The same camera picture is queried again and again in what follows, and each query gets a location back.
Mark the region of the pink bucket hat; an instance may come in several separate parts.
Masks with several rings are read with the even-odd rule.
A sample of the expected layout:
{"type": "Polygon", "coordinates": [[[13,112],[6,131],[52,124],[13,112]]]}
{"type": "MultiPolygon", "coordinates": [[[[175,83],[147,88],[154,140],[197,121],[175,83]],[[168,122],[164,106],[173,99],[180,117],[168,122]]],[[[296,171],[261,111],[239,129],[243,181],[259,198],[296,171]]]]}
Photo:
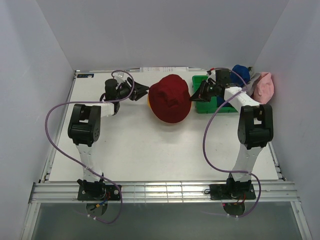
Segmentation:
{"type": "Polygon", "coordinates": [[[253,99],[260,104],[267,104],[273,97],[275,87],[270,72],[261,72],[253,91],[253,99]]]}

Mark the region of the dark red bucket hat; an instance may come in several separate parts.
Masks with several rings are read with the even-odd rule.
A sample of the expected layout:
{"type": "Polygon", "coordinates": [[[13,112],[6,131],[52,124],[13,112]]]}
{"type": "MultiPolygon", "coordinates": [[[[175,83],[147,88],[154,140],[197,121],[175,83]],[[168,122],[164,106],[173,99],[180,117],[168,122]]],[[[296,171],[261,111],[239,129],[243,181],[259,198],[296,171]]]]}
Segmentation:
{"type": "Polygon", "coordinates": [[[149,88],[148,96],[151,100],[165,100],[168,103],[173,100],[190,101],[191,97],[188,84],[177,74],[169,74],[153,84],[149,88]]]}

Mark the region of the blue bucket hat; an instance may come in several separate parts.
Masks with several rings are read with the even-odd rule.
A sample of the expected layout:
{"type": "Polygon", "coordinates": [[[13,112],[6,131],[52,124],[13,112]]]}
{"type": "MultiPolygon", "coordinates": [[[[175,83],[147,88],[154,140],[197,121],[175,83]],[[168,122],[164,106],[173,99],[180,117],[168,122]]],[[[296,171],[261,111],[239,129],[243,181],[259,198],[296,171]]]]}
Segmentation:
{"type": "MultiPolygon", "coordinates": [[[[250,81],[250,72],[247,67],[237,64],[232,68],[232,70],[236,72],[240,77],[242,77],[242,79],[246,84],[250,81]]],[[[241,87],[241,88],[245,86],[243,81],[233,72],[229,72],[229,76],[226,78],[226,80],[224,80],[224,82],[228,84],[229,83],[235,84],[237,87],[241,87]]],[[[223,98],[217,97],[216,98],[217,107],[220,107],[224,101],[225,100],[223,98]]]]}

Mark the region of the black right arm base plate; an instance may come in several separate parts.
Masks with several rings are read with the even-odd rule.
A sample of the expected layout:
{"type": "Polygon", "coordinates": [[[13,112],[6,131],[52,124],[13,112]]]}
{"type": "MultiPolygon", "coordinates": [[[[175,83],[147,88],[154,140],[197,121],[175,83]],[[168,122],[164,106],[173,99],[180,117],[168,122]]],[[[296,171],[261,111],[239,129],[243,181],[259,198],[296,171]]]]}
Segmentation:
{"type": "Polygon", "coordinates": [[[210,184],[204,190],[204,194],[210,195],[211,200],[255,200],[256,193],[252,184],[249,187],[232,188],[227,184],[210,184]]]}

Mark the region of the green plastic tray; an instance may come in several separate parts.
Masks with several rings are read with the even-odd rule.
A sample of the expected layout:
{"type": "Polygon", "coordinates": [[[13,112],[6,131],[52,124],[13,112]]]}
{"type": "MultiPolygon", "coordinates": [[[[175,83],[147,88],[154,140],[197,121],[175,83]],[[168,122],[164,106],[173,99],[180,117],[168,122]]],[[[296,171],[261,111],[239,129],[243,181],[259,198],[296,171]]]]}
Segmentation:
{"type": "MultiPolygon", "coordinates": [[[[194,75],[192,77],[192,87],[193,92],[195,93],[201,85],[203,80],[206,80],[208,77],[206,75],[194,75]]],[[[210,102],[195,102],[195,109],[198,114],[213,114],[220,105],[224,102],[221,97],[213,96],[210,102]]],[[[224,105],[219,111],[219,114],[222,113],[237,113],[238,111],[231,106],[230,103],[224,105]]]]}

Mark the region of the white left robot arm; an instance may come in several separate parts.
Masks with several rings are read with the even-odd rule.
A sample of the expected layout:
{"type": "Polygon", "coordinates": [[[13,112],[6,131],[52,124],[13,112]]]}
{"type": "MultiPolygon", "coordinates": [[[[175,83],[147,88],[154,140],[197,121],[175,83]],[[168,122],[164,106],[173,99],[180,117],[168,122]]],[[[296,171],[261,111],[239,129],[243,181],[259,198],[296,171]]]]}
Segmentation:
{"type": "Polygon", "coordinates": [[[73,106],[67,134],[75,144],[80,162],[84,165],[83,179],[77,182],[95,200],[100,200],[106,195],[103,172],[92,157],[94,143],[98,141],[101,133],[101,118],[116,115],[120,109],[121,99],[138,101],[148,93],[149,89],[146,85],[134,82],[130,77],[126,80],[114,77],[104,82],[101,103],[77,103],[73,106]]]}

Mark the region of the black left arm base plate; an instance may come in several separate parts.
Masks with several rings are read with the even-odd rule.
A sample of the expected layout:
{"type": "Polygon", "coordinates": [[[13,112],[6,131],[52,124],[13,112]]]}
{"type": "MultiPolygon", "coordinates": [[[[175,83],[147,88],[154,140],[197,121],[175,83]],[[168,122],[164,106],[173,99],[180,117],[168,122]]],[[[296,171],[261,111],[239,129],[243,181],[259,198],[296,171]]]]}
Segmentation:
{"type": "Polygon", "coordinates": [[[78,201],[119,201],[120,191],[110,184],[87,182],[78,189],[78,201]]]}

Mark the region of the aluminium front rail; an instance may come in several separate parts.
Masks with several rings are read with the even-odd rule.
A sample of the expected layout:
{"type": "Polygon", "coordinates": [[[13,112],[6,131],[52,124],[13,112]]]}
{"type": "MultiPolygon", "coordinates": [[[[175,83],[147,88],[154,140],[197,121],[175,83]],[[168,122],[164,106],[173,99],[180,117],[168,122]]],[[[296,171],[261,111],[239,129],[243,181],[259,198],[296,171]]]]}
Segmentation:
{"type": "MultiPolygon", "coordinates": [[[[209,203],[210,182],[121,182],[124,203],[209,203]]],[[[262,181],[259,202],[298,202],[300,197],[292,181],[262,181]]],[[[30,203],[92,203],[76,182],[35,183],[30,203]]]]}

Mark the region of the grey bucket hat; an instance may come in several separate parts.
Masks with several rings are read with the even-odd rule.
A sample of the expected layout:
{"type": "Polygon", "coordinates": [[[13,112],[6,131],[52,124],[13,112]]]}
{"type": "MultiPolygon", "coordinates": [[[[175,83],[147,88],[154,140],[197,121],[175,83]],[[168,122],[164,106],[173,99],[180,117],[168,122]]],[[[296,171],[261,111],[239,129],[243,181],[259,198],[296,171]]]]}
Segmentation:
{"type": "Polygon", "coordinates": [[[247,85],[243,88],[245,90],[246,94],[248,96],[252,96],[254,94],[256,85],[258,84],[258,81],[260,79],[261,74],[260,73],[254,73],[250,77],[250,81],[247,83],[247,85]]]}

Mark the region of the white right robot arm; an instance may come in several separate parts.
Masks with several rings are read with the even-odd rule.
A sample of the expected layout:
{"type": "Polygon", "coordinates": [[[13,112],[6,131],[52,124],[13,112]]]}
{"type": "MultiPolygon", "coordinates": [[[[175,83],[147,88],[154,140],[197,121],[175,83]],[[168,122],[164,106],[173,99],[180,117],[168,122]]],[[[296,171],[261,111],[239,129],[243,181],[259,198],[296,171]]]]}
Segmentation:
{"type": "Polygon", "coordinates": [[[254,200],[252,178],[256,175],[252,171],[259,154],[274,137],[273,110],[269,104],[253,100],[247,94],[246,83],[240,86],[232,82],[232,73],[233,70],[224,67],[211,68],[190,100],[205,103],[212,97],[221,97],[239,113],[237,159],[233,169],[227,171],[225,183],[209,185],[211,200],[254,200]]]}

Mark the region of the yellow bucket hat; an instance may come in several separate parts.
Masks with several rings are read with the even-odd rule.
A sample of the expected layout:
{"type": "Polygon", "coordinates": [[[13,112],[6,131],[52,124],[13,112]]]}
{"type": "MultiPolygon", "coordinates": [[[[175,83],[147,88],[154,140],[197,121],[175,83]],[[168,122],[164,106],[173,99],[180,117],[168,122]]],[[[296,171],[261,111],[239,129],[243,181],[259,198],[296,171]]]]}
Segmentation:
{"type": "Polygon", "coordinates": [[[166,102],[164,99],[151,100],[150,96],[147,103],[153,114],[166,124],[178,124],[185,120],[192,106],[189,100],[166,102]]]}

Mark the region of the paper sheets at back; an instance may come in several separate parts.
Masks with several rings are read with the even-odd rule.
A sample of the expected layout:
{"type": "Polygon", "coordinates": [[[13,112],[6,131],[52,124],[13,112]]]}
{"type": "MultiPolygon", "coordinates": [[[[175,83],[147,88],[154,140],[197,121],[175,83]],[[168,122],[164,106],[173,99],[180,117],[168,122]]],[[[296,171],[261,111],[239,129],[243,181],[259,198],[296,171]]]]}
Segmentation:
{"type": "Polygon", "coordinates": [[[188,67],[180,67],[180,66],[153,66],[153,67],[140,67],[140,73],[148,73],[148,72],[161,72],[161,73],[172,73],[172,72],[188,72],[188,67]]]}

